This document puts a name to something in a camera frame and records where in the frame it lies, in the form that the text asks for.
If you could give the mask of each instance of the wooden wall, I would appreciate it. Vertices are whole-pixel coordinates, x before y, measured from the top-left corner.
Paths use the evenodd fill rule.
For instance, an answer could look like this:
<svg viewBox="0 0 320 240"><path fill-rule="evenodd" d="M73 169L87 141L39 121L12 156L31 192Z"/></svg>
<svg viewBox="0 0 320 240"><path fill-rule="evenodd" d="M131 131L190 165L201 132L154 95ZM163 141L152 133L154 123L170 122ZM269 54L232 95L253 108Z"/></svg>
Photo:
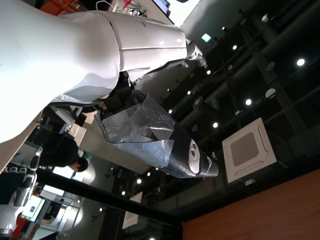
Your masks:
<svg viewBox="0 0 320 240"><path fill-rule="evenodd" d="M183 225L184 240L320 240L320 170Z"/></svg>

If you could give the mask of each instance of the man with dark hair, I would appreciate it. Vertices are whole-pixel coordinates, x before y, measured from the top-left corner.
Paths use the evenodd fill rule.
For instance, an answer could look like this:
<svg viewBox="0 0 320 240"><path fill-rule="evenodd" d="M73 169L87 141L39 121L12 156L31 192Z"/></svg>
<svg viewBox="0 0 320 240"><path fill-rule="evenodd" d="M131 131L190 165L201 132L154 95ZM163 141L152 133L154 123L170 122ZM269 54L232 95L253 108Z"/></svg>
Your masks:
<svg viewBox="0 0 320 240"><path fill-rule="evenodd" d="M39 165L48 167L69 166L74 171L80 173L88 168L88 161L79 157L78 146L74 139L58 133L47 133L46 141L34 141L35 144L43 147L40 155Z"/></svg>

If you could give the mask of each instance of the plastic wrap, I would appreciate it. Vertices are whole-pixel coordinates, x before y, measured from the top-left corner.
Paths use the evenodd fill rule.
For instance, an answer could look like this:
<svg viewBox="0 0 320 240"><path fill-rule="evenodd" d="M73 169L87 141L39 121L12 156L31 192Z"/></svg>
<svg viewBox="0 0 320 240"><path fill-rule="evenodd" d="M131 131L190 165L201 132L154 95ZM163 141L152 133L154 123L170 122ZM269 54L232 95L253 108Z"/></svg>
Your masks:
<svg viewBox="0 0 320 240"><path fill-rule="evenodd" d="M106 140L154 167L167 167L174 141L169 140L175 121L149 95L100 122Z"/></svg>

